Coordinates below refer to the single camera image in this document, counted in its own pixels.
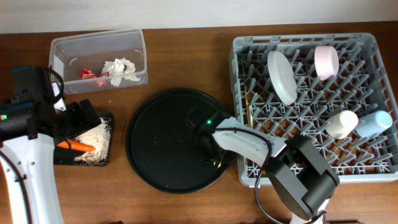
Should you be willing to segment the red snack wrapper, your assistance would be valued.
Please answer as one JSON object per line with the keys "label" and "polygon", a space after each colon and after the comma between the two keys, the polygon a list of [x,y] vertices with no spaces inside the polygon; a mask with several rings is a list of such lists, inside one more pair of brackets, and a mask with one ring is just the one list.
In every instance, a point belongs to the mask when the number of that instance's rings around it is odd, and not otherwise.
{"label": "red snack wrapper", "polygon": [[[94,79],[94,78],[103,78],[103,77],[108,77],[108,76],[109,76],[109,72],[96,74],[87,68],[83,68],[80,73],[80,77],[82,80],[90,80],[90,79]],[[93,81],[90,84],[93,86],[96,86],[96,87],[104,87],[107,85],[107,83],[108,83],[107,80],[99,80],[99,81]]]}

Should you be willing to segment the grey plate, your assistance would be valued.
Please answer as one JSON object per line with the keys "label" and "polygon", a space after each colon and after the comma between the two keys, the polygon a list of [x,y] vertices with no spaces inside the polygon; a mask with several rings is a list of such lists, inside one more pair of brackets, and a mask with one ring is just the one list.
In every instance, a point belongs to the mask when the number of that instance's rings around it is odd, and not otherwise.
{"label": "grey plate", "polygon": [[285,105],[291,105],[297,99],[297,82],[292,66],[286,56],[278,51],[271,51],[267,56],[269,76],[273,88]]}

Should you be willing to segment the light blue cup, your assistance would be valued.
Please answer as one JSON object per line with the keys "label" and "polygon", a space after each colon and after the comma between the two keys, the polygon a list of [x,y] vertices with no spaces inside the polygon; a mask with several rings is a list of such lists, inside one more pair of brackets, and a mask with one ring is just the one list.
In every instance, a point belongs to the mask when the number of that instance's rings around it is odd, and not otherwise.
{"label": "light blue cup", "polygon": [[392,116],[382,110],[375,111],[359,118],[361,125],[355,132],[362,138],[373,138],[392,126]]}

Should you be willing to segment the white napkin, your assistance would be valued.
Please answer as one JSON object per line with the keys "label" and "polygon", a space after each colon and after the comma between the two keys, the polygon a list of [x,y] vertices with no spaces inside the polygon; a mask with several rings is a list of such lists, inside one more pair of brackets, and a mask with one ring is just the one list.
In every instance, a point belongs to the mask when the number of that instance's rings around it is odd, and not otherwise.
{"label": "white napkin", "polygon": [[136,66],[130,60],[126,58],[116,58],[114,61],[105,61],[101,73],[109,73],[112,77],[112,86],[118,87],[121,84],[122,79],[138,82],[138,78],[134,73]]}

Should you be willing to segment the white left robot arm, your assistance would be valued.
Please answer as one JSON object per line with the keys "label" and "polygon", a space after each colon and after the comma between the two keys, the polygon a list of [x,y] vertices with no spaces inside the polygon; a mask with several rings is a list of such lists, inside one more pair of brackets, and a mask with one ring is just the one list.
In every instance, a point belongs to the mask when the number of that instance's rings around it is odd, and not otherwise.
{"label": "white left robot arm", "polygon": [[89,100],[58,106],[63,78],[53,69],[12,70],[13,94],[1,103],[1,166],[14,223],[63,223],[55,183],[55,146],[101,124]]}

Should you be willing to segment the rice and food scraps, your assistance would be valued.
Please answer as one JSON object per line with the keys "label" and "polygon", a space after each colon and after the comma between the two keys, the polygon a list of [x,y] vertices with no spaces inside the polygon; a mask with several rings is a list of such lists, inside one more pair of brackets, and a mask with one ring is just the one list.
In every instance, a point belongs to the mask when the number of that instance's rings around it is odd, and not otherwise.
{"label": "rice and food scraps", "polygon": [[85,152],[74,158],[76,162],[84,162],[88,165],[100,165],[108,157],[109,142],[111,139],[111,127],[109,120],[101,118],[101,124],[79,136],[74,140],[95,148],[94,151]]}

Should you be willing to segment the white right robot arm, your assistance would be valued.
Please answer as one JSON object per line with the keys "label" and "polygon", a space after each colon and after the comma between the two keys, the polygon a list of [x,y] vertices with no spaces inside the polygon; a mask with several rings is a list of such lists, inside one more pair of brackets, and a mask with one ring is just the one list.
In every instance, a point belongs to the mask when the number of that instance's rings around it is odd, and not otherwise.
{"label": "white right robot arm", "polygon": [[259,165],[284,205],[292,223],[325,223],[325,207],[340,179],[309,138],[271,136],[240,123],[223,111],[187,113],[191,141],[215,166],[239,154]]}

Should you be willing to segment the white cup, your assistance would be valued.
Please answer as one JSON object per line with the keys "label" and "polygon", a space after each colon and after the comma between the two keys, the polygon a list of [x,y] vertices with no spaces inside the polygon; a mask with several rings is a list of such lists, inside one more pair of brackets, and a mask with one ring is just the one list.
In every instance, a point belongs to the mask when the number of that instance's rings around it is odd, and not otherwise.
{"label": "white cup", "polygon": [[329,126],[326,132],[335,139],[344,139],[358,125],[358,116],[350,111],[344,110],[327,119]]}

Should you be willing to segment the wooden chopstick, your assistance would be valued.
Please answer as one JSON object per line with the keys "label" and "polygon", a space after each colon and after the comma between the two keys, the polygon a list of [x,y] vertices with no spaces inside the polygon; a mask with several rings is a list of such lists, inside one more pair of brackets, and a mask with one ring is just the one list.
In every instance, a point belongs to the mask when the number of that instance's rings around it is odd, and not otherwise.
{"label": "wooden chopstick", "polygon": [[252,109],[251,109],[251,105],[249,104],[248,93],[245,91],[244,94],[245,94],[246,114],[247,114],[247,119],[248,119],[248,126],[250,128],[252,128],[252,126],[253,126]]}

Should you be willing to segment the orange carrot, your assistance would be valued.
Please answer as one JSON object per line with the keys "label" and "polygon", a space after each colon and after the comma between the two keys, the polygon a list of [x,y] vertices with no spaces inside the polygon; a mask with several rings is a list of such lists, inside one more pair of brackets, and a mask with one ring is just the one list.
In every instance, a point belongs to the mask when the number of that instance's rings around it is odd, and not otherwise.
{"label": "orange carrot", "polygon": [[64,149],[71,149],[71,150],[76,150],[76,151],[81,151],[81,152],[92,152],[95,150],[95,147],[80,143],[78,141],[74,141],[71,139],[67,139],[65,141],[62,141],[57,144],[58,147],[64,148]]}

